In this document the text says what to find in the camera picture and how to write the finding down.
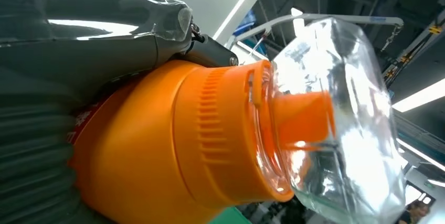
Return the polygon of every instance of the ceiling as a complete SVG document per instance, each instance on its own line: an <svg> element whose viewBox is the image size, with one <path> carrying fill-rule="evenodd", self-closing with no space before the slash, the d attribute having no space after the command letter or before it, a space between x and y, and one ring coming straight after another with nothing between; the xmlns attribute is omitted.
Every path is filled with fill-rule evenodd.
<svg viewBox="0 0 445 224"><path fill-rule="evenodd" d="M412 46L432 21L443 11L439 0L258 0L252 8L257 25L290 14L292 7L304 13L395 16L404 20L400 34L383 52L386 39L391 35L391 26L363 26L372 42L380 68L402 55L404 49ZM426 50L416 55L389 87L394 91L393 102L445 78L445 35L435 36ZM266 38L265 45L269 58L295 38L292 23L275 26ZM396 113L396 123L406 142L445 164L445 98L419 106L405 113ZM430 178L444 179L445 173L433 165L421 164L418 169Z"/></svg>

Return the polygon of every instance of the orange cylinder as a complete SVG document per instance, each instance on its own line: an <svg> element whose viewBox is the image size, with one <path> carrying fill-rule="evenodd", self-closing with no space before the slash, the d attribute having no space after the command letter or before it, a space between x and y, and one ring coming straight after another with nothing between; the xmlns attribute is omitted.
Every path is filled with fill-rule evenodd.
<svg viewBox="0 0 445 224"><path fill-rule="evenodd" d="M206 223L184 184L173 142L173 108L184 78L201 66L172 61L110 96L75 143L71 165L82 199L120 224Z"/></svg>
<svg viewBox="0 0 445 224"><path fill-rule="evenodd" d="M296 146L289 134L305 114L308 134L326 124L326 96L273 99L271 74L267 61L176 60L118 90L76 136L70 164L82 199L120 224L207 223L225 207L289 200L279 146Z"/></svg>

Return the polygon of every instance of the metal frame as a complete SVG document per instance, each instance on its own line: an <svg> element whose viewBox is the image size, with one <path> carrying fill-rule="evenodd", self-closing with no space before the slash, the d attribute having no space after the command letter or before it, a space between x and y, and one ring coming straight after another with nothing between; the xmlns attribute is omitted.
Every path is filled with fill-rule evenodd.
<svg viewBox="0 0 445 224"><path fill-rule="evenodd" d="M259 34L262 31L269 33L272 30L272 26L289 22L297 18L302 18L305 20L316 20L323 19L328 17L338 18L347 22L356 23L356 24L373 24L373 25L394 25L394 26L403 26L404 22L401 18L398 17L375 17L375 16L354 16L354 15L331 15L331 14L314 14L314 13L305 13L299 16L286 15L282 17L275 18L269 22L266 22L260 26L255 27L252 30L249 30L241 35L236 36L235 38L230 39L226 47L228 49L232 48L232 46L241 40L252 37L256 34Z"/></svg>

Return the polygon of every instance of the dark gray plastic cover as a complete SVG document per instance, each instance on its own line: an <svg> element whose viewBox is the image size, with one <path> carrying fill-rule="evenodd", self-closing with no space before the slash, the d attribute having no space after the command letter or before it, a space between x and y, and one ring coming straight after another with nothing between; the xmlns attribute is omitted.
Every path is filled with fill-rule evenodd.
<svg viewBox="0 0 445 224"><path fill-rule="evenodd" d="M177 0L1 0L0 43L139 38L183 41L192 10Z"/></svg>

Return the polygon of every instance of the green surface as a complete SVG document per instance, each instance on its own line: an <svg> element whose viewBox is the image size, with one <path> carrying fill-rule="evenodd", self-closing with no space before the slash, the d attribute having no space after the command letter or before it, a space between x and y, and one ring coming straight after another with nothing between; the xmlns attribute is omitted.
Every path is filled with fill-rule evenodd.
<svg viewBox="0 0 445 224"><path fill-rule="evenodd" d="M235 207L227 208L209 224L251 224Z"/></svg>

